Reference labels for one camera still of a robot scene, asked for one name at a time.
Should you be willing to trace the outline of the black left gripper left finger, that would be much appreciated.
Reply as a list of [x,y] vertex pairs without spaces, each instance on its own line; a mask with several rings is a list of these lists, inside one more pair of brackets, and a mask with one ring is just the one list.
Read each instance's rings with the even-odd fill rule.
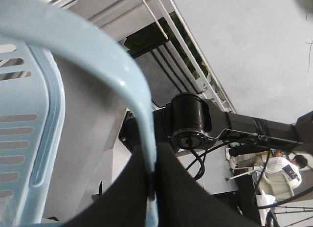
[[140,146],[104,194],[65,227],[143,227],[150,191]]

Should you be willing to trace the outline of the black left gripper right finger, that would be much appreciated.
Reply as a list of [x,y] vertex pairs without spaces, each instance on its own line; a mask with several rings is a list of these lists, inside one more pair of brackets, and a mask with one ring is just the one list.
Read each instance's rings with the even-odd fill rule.
[[161,227],[254,227],[208,192],[185,170],[171,146],[159,142],[156,199]]

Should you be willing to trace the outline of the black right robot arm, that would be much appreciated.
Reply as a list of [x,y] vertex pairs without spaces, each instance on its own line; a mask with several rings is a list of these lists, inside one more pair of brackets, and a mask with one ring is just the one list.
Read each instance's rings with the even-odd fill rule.
[[313,153],[313,113],[294,124],[222,111],[194,93],[176,95],[165,107],[153,111],[155,139],[174,152],[212,148],[218,141],[239,142],[257,149]]

